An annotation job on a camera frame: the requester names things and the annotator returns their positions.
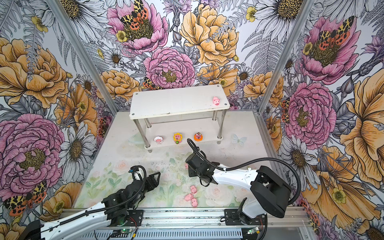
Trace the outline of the pink white hooded toy figure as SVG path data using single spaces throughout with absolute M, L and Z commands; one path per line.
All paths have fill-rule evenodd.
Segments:
M 154 138 L 154 142 L 155 142 L 156 144 L 158 144 L 158 145 L 161 145 L 161 144 L 164 142 L 164 139 L 163 139 L 163 137 L 161 137 L 161 136 L 156 136 L 156 137 Z

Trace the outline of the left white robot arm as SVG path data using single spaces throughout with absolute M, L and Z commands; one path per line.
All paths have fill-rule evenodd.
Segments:
M 68 217 L 42 223 L 36 220 L 27 225 L 20 240 L 74 240 L 103 227 L 141 225 L 137 211 L 145 194 L 154 190 L 160 183 L 160 172 L 148 175 L 143 166 L 133 166 L 129 170 L 132 182 L 124 189 L 104 198 L 101 202 Z

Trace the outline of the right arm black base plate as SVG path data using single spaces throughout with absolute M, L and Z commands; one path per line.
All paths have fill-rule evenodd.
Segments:
M 261 226 L 266 224 L 266 219 L 266 215 L 259 215 L 251 219 L 238 210 L 225 209 L 224 216 L 221 217 L 220 221 L 225 223 L 226 226 Z

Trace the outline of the pink toy with yellow flower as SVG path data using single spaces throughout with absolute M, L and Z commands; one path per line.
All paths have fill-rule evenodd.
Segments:
M 178 144 L 180 144 L 182 142 L 183 135 L 180 134 L 180 133 L 176 133 L 176 134 L 173 135 L 173 140 L 174 140 L 175 144 L 178 145 Z

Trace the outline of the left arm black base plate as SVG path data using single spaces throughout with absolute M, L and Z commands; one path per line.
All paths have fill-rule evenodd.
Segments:
M 111 220 L 110 227 L 140 227 L 143 210 L 124 210 Z

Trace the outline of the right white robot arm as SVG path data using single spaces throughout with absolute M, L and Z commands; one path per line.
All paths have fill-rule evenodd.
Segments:
M 235 222 L 252 225 L 257 217 L 266 214 L 284 218 L 292 189 L 269 167 L 229 171 L 219 163 L 209 164 L 196 153 L 188 156 L 186 164 L 189 177 L 198 177 L 205 187 L 210 184 L 228 185 L 245 189 L 252 194 L 241 201 L 235 213 L 227 214 L 230 225 Z

